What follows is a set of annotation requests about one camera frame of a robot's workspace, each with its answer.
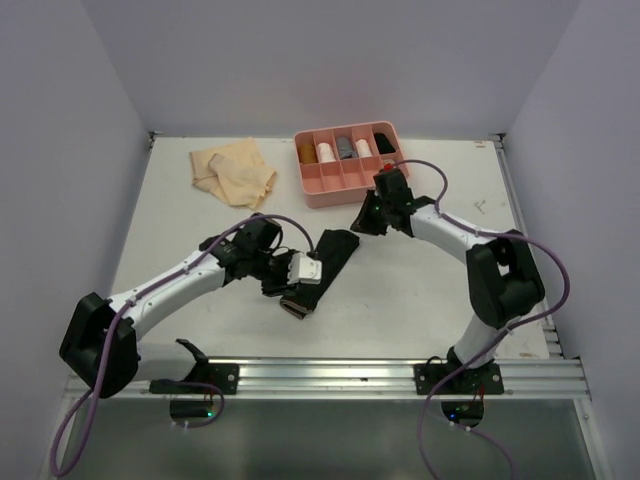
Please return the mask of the black underwear orange trim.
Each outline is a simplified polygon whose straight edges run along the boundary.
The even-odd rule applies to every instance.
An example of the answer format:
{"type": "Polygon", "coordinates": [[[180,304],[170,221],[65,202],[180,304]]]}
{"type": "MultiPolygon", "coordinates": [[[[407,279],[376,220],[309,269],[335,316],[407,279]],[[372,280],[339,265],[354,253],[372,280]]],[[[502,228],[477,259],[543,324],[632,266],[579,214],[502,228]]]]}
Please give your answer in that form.
{"type": "Polygon", "coordinates": [[[292,293],[284,295],[279,305],[298,319],[304,319],[313,313],[322,296],[359,246],[360,239],[354,233],[344,229],[326,229],[314,251],[315,258],[322,263],[320,283],[300,284],[292,293]]]}

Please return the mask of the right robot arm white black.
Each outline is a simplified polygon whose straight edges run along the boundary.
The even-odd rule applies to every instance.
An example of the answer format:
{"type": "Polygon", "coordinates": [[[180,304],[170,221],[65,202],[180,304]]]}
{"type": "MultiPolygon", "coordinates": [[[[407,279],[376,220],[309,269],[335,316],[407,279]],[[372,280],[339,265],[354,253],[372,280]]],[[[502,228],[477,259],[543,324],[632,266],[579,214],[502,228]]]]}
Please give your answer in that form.
{"type": "Polygon", "coordinates": [[[450,350],[445,379],[454,391],[468,392],[480,382],[480,368],[494,359],[499,334],[545,297],[531,250],[516,230],[482,235],[471,223],[447,218],[434,199],[413,195],[398,168],[381,170],[373,180],[352,231],[379,236],[393,228],[438,247],[466,267],[473,316],[450,350]]]}

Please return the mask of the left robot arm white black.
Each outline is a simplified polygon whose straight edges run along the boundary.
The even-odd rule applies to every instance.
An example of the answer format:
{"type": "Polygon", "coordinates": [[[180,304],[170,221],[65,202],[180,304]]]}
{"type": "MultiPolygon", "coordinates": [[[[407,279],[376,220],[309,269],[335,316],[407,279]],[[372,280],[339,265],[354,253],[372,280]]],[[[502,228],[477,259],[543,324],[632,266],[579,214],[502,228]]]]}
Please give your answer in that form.
{"type": "Polygon", "coordinates": [[[204,240],[178,265],[123,293],[92,292],[77,303],[59,348],[63,362],[102,399],[133,381],[174,381],[185,392],[208,379],[207,357],[192,342],[146,344],[163,320],[199,297],[254,278],[266,296],[299,284],[302,253],[275,252],[285,218],[254,214],[204,240]]]}

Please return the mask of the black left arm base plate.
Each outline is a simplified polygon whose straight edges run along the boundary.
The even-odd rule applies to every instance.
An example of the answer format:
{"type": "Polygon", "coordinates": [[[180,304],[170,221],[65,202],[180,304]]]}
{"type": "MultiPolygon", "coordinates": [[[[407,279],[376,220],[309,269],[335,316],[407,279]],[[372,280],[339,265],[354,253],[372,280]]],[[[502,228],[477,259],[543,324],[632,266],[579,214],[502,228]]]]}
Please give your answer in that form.
{"type": "Polygon", "coordinates": [[[171,359],[164,358],[162,375],[150,379],[152,394],[187,395],[211,394],[235,395],[240,380],[240,365],[231,361],[211,361],[195,344],[186,339],[174,343],[177,353],[171,359]]]}

